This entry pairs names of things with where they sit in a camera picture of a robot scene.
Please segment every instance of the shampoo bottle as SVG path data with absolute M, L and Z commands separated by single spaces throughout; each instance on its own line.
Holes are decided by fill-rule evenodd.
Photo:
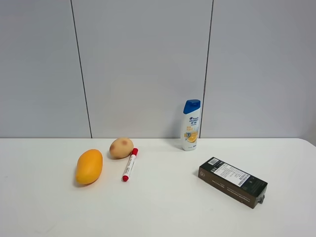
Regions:
M 200 100 L 188 100 L 184 106 L 181 125 L 181 144 L 182 149 L 185 151 L 197 148 L 200 107 Z

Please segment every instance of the red marker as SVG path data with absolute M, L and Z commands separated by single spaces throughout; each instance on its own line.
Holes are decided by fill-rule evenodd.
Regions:
M 124 174 L 122 177 L 122 180 L 124 182 L 126 182 L 129 179 L 130 173 L 131 173 L 132 168 L 134 166 L 134 162 L 135 162 L 135 158 L 136 158 L 137 153 L 138 153 L 138 149 L 134 148 L 132 151 L 132 154 L 130 155 L 129 161 L 127 163 L 127 166 L 125 168 L 125 171 L 124 171 Z

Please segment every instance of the blue bottle cap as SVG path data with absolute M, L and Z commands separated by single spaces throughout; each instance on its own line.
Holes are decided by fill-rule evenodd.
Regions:
M 200 100 L 187 100 L 186 105 L 184 106 L 183 113 L 189 114 L 195 110 L 198 110 L 201 107 Z

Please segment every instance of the cardboard box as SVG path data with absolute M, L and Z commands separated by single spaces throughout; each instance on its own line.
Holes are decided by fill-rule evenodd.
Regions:
M 254 208 L 262 203 L 268 183 L 215 157 L 199 167 L 198 176 L 232 198 Z

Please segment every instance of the gray wall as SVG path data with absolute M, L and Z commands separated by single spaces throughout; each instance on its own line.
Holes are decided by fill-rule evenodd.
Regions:
M 0 2 L 0 137 L 90 137 L 69 1 Z
M 73 0 L 93 137 L 179 137 L 211 0 Z M 214 0 L 201 137 L 316 144 L 316 1 Z M 0 137 L 90 137 L 70 1 L 0 2 Z
M 215 0 L 201 137 L 316 143 L 316 1 Z

